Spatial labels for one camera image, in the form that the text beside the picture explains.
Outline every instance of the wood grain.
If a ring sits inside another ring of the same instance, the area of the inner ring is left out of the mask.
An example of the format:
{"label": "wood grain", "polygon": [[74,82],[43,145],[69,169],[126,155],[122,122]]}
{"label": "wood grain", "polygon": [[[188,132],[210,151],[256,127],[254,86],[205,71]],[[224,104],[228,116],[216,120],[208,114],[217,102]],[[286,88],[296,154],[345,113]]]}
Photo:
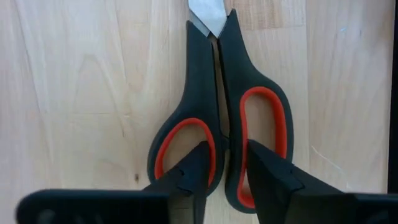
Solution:
{"label": "wood grain", "polygon": [[[290,101],[294,163],[343,190],[385,191],[394,1],[225,3]],[[149,183],[149,146],[183,92],[187,19],[186,0],[0,1],[1,223],[37,189]],[[267,101],[251,97],[246,112],[249,137],[273,149]],[[204,139],[179,131],[165,168]],[[205,223],[258,221],[228,204],[222,180]]]}

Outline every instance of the light wood panel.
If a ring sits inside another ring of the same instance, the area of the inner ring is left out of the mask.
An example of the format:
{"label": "light wood panel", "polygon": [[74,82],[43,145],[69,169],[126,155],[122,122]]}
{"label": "light wood panel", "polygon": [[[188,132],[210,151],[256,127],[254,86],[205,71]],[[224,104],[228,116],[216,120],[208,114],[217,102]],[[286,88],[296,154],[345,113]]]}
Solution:
{"label": "light wood panel", "polygon": [[[385,190],[393,0],[225,3],[253,64],[287,94],[294,163],[343,190]],[[149,146],[183,91],[187,19],[186,0],[0,1],[1,223],[37,189],[149,183]],[[219,97],[227,134],[222,86]],[[246,110],[249,137],[273,149],[267,101]],[[181,130],[165,168],[204,138]],[[205,223],[257,218],[231,208],[222,180]]]}

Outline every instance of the scissor handle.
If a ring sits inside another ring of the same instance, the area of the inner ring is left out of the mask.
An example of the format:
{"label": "scissor handle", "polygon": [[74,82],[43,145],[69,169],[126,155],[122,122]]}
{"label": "scissor handle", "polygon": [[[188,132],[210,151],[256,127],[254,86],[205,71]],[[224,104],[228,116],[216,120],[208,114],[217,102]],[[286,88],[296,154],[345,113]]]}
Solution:
{"label": "scissor handle", "polygon": [[163,158],[175,134],[189,124],[199,125],[210,150],[207,194],[216,189],[224,168],[224,150],[218,112],[213,46],[191,22],[187,22],[187,71],[182,99],[156,134],[150,147],[147,172],[153,183],[163,174]]}
{"label": "scissor handle", "polygon": [[234,9],[218,38],[218,48],[228,107],[231,150],[226,197],[235,209],[254,213],[252,195],[242,192],[248,144],[244,104],[252,95],[261,95],[270,101],[275,119],[275,152],[289,161],[293,156],[292,113],[281,87],[265,77],[251,63]]}

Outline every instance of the red inner lining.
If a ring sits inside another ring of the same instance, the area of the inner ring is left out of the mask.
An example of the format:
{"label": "red inner lining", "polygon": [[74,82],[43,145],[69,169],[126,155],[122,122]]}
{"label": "red inner lining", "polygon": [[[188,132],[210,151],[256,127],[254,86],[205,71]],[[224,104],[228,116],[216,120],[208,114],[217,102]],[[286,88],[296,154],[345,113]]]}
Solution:
{"label": "red inner lining", "polygon": [[156,156],[155,160],[155,178],[159,179],[160,177],[163,176],[164,170],[163,170],[163,158],[166,153],[167,148],[170,145],[170,142],[172,141],[173,137],[175,134],[181,130],[185,125],[189,124],[197,124],[199,125],[206,134],[207,142],[210,147],[210,172],[209,172],[209,181],[208,185],[210,186],[211,182],[213,181],[215,172],[216,172],[216,147],[215,147],[215,142],[213,139],[213,135],[211,134],[211,131],[207,124],[203,122],[202,120],[198,118],[187,118],[181,122],[179,122],[166,136],[164,139],[162,145],[160,145],[159,152]]}
{"label": "red inner lining", "polygon": [[242,137],[243,137],[243,151],[242,151],[242,168],[241,175],[239,177],[239,184],[237,189],[238,200],[245,207],[254,208],[254,200],[251,194],[245,194],[243,189],[243,180],[246,172],[246,156],[248,149],[248,125],[246,121],[246,112],[244,109],[244,104],[246,100],[254,94],[258,94],[268,99],[271,102],[272,110],[274,112],[275,120],[275,152],[283,158],[286,158],[287,154],[287,130],[286,130],[286,120],[285,112],[282,102],[279,97],[270,89],[257,86],[249,89],[244,93],[239,102],[239,110],[242,120]]}

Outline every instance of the scissors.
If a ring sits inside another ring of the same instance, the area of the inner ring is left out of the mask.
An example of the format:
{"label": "scissors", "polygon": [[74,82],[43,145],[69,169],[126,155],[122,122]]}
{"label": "scissors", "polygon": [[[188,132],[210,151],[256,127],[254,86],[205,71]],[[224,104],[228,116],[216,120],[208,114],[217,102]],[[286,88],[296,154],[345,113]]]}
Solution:
{"label": "scissors", "polygon": [[[251,194],[243,192],[248,148],[248,127],[244,104],[260,95],[272,105],[275,122],[275,152],[292,160],[293,121],[289,101],[281,87],[251,63],[235,9],[227,16],[222,0],[189,0],[192,13],[187,22],[187,68],[182,99],[159,129],[149,150],[147,173],[154,183],[164,174],[163,159],[175,134],[189,124],[199,125],[206,134],[210,155],[207,195],[218,186],[224,169],[224,155],[230,150],[225,183],[228,202],[244,213],[255,213]],[[229,143],[223,143],[218,111],[215,56],[208,38],[212,33],[223,78],[229,117]]]}

